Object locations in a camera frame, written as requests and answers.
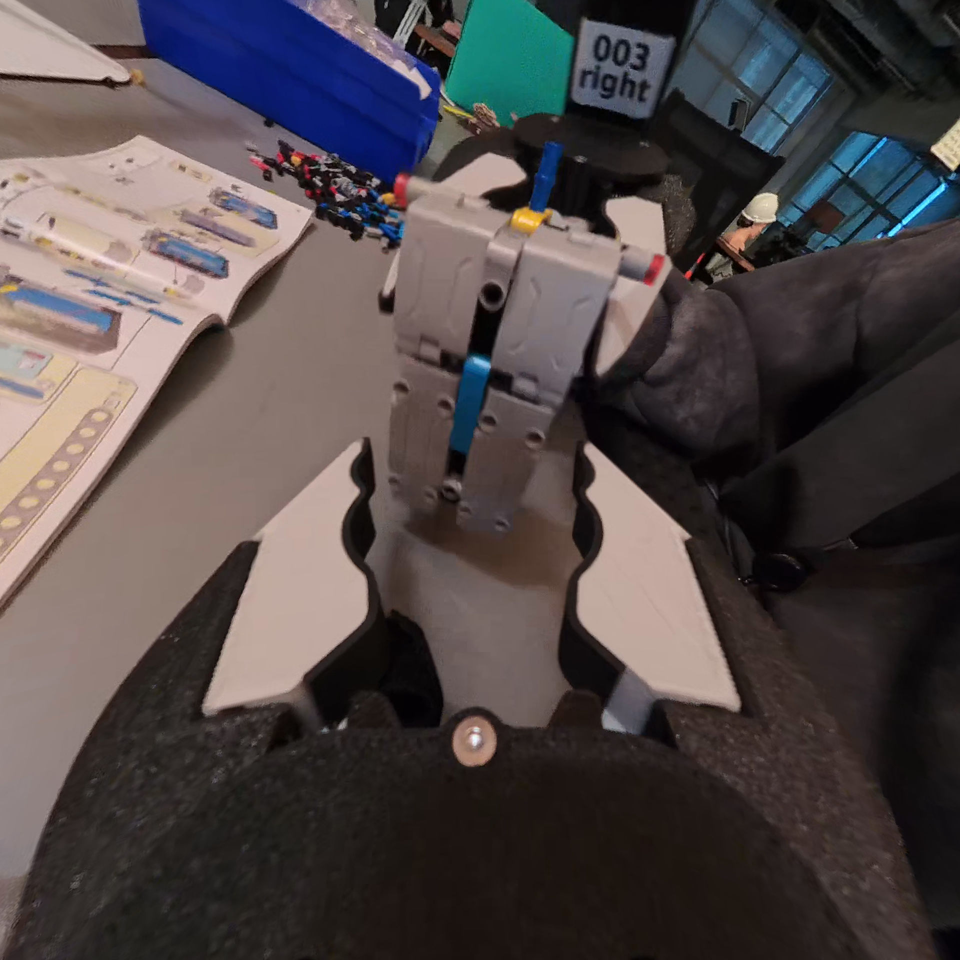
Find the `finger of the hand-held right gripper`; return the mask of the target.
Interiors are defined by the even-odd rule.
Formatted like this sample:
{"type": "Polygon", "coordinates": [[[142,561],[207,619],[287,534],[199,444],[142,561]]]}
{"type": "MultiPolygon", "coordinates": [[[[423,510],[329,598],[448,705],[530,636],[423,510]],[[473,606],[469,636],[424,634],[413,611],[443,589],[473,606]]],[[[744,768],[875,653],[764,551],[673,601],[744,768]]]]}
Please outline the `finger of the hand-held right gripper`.
{"type": "Polygon", "coordinates": [[[450,206],[489,206],[499,191],[521,185],[521,166],[511,157],[486,152],[446,178],[433,183],[433,201],[450,206]]]}
{"type": "Polygon", "coordinates": [[[663,207],[639,197],[606,201],[606,219],[632,272],[619,274],[594,333],[594,375],[608,373],[626,354],[654,307],[672,268],[663,207]]]}

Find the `teal board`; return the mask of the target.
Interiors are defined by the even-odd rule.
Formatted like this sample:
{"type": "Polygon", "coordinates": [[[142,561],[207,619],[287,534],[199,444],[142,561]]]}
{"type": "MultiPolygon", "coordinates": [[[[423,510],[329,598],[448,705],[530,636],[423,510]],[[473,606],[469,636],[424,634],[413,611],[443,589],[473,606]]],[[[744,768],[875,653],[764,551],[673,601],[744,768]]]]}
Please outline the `teal board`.
{"type": "Polygon", "coordinates": [[[443,90],[457,107],[488,107],[502,126],[566,111],[574,37],[526,1],[472,1],[443,90]]]}

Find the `white desk stand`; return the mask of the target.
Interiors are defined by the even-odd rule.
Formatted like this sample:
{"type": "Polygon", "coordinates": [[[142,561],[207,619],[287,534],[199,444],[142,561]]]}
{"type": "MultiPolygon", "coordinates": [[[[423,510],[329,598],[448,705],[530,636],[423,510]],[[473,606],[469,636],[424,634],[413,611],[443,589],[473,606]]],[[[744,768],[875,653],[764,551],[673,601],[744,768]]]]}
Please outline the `white desk stand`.
{"type": "Polygon", "coordinates": [[[1,78],[123,87],[131,71],[18,1],[1,2],[1,78]]]}

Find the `blue plastic bin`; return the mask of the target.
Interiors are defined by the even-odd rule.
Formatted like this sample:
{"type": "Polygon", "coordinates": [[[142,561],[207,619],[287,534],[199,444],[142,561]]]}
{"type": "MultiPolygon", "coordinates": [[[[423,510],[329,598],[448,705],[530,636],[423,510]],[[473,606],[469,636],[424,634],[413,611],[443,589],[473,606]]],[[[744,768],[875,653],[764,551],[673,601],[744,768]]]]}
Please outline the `blue plastic bin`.
{"type": "Polygon", "coordinates": [[[138,11],[160,59],[381,180],[426,158],[440,112],[432,68],[391,66],[294,2],[139,1],[138,11]]]}

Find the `grey blue toy brick assembly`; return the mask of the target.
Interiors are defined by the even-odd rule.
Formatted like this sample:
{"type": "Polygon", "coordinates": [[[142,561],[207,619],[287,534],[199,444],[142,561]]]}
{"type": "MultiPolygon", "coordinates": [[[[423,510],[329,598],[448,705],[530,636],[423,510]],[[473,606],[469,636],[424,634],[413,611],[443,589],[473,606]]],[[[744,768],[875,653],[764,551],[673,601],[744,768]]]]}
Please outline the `grey blue toy brick assembly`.
{"type": "Polygon", "coordinates": [[[525,206],[433,200],[399,176],[404,234],[381,307],[390,312],[388,483],[411,510],[453,506],[457,524],[505,534],[551,426],[594,374],[594,333],[634,264],[612,237],[554,210],[549,145],[525,206]]]}

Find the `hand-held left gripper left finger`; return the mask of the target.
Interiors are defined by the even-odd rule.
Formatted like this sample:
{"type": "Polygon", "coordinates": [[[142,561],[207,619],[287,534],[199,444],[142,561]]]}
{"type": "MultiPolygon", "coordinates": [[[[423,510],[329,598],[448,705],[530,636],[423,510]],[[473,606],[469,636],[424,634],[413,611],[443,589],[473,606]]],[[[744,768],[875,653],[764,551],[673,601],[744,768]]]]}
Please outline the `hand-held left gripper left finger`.
{"type": "Polygon", "coordinates": [[[356,693],[379,687],[391,641],[367,562],[376,486],[371,442],[358,439],[258,532],[204,716],[284,706],[334,728],[356,693]]]}

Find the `pile of small toy bricks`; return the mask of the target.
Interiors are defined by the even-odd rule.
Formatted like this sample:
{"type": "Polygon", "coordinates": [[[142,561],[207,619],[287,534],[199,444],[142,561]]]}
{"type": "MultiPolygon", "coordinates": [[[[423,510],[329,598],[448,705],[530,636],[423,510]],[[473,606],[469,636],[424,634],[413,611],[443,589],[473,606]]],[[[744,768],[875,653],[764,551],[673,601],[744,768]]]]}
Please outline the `pile of small toy bricks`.
{"type": "Polygon", "coordinates": [[[305,152],[283,140],[274,153],[246,145],[250,163],[270,183],[290,177],[320,221],[347,232],[353,241],[368,237],[390,252],[401,246],[403,214],[393,187],[329,151],[305,152]]]}

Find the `person's right forearm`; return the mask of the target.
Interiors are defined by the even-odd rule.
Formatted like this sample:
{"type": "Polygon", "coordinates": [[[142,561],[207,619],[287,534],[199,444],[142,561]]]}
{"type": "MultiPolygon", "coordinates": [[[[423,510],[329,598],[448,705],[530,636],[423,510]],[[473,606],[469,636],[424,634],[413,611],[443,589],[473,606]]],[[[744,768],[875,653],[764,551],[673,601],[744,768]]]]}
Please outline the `person's right forearm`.
{"type": "Polygon", "coordinates": [[[582,400],[586,436],[636,475],[647,442],[724,487],[954,336],[958,219],[701,289],[672,270],[582,400]]]}

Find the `grey desk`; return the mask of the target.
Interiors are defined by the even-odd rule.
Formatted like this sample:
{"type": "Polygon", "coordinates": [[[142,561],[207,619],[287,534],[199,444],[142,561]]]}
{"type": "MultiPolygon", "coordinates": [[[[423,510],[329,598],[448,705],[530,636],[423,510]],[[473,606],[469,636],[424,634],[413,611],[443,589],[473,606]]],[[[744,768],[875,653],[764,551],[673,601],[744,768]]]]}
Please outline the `grey desk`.
{"type": "Polygon", "coordinates": [[[390,258],[313,221],[200,335],[83,509],[2,608],[2,880],[30,867],[91,726],[238,543],[352,441],[377,456],[369,563],[387,609],[414,611],[403,513],[386,489],[394,352],[378,290],[390,258]]]}

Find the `clear plastic bags of bricks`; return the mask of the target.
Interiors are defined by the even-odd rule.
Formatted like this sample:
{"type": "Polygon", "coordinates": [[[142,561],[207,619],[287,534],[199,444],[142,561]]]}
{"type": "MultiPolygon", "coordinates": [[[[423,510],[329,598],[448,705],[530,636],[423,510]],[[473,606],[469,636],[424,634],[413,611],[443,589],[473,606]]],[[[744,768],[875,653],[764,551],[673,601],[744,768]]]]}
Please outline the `clear plastic bags of bricks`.
{"type": "Polygon", "coordinates": [[[398,49],[394,39],[369,22],[354,1],[292,1],[292,4],[342,38],[368,50],[398,49]]]}

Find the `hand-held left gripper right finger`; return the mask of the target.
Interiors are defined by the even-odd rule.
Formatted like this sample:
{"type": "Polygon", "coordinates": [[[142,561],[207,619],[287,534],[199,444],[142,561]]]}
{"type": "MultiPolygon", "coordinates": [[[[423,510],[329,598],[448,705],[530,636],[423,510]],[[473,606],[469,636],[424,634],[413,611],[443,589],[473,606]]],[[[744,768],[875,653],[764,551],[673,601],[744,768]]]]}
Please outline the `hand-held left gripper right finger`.
{"type": "Polygon", "coordinates": [[[573,543],[558,663],[600,701],[601,726],[641,734],[662,702],[738,714],[741,697],[690,554],[690,534],[590,442],[574,462],[573,543]]]}

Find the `brick instruction booklet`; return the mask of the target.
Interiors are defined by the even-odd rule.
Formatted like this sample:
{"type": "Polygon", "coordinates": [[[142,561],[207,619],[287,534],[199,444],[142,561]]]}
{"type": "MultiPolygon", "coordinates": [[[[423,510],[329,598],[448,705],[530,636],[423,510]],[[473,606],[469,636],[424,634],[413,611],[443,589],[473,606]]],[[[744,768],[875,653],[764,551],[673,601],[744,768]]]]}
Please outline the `brick instruction booklet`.
{"type": "Polygon", "coordinates": [[[145,136],[2,160],[2,603],[312,217],[145,136]]]}

